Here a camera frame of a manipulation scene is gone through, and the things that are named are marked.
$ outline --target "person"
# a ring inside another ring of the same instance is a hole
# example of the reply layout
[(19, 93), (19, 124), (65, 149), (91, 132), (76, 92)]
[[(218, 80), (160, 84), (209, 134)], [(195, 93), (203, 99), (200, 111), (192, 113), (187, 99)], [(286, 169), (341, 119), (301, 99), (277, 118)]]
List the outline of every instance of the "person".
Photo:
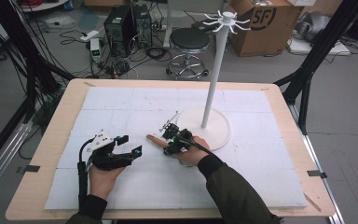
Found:
[[(202, 138), (194, 136), (194, 142), (209, 149)], [(269, 209), (243, 176), (219, 161), (215, 156), (190, 147), (187, 152), (175, 156), (188, 165), (198, 166), (206, 178), (206, 189), (219, 209), (226, 224), (278, 224), (280, 219)], [(102, 223), (106, 198), (113, 189), (116, 179), (124, 168), (101, 171), (91, 166), (89, 169), (90, 193), (77, 214), (71, 216), (67, 224)]]

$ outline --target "hand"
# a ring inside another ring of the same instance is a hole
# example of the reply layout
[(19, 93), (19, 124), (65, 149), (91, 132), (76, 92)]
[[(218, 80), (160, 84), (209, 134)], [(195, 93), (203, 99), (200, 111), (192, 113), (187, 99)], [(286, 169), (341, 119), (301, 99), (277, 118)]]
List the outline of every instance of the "hand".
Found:
[[(193, 136), (194, 142), (202, 145), (203, 147), (209, 149), (208, 143), (206, 143), (205, 139), (200, 138), (198, 136)], [(202, 151), (201, 149), (191, 146), (187, 152), (179, 152), (174, 154), (176, 158), (183, 161), (184, 164), (188, 164), (189, 166), (196, 166), (199, 164), (200, 160), (206, 157), (208, 153)]]
[(121, 167), (111, 171), (105, 171), (91, 165), (89, 168), (89, 193), (106, 200), (116, 183), (118, 175), (120, 175), (124, 169), (125, 167)]

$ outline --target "black stool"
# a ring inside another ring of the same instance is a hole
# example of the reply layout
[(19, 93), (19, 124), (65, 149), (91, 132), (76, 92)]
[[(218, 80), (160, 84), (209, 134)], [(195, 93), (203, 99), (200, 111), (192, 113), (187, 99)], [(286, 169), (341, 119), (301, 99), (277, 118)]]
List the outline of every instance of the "black stool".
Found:
[(171, 59), (166, 69), (167, 74), (174, 73), (175, 80), (179, 77), (196, 77), (200, 80), (199, 75), (208, 76), (209, 71), (205, 69), (202, 60), (191, 54), (205, 51), (209, 45), (209, 36), (199, 29), (181, 28), (172, 31), (170, 45), (183, 54)]

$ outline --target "sleeve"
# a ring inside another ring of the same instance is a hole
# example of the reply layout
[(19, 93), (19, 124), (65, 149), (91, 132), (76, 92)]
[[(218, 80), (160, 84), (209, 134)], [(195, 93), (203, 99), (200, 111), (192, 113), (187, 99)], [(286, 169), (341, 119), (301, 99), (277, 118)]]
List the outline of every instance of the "sleeve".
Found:
[(101, 219), (106, 205), (106, 200), (90, 194), (79, 212), (71, 216), (66, 224), (102, 224)]
[(199, 169), (207, 179), (206, 188), (225, 223), (280, 223), (255, 189), (235, 170), (210, 155), (200, 161)]

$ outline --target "black tape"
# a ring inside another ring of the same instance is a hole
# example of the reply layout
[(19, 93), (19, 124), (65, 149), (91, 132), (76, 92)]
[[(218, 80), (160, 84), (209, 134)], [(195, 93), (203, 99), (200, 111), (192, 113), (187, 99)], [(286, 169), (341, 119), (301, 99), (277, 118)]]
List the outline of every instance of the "black tape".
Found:
[(34, 172), (37, 173), (40, 169), (40, 166), (34, 166), (34, 165), (27, 165), (24, 169), (25, 172)]
[(325, 172), (321, 173), (318, 170), (307, 171), (307, 173), (309, 176), (319, 176), (321, 179), (327, 178), (327, 174)]

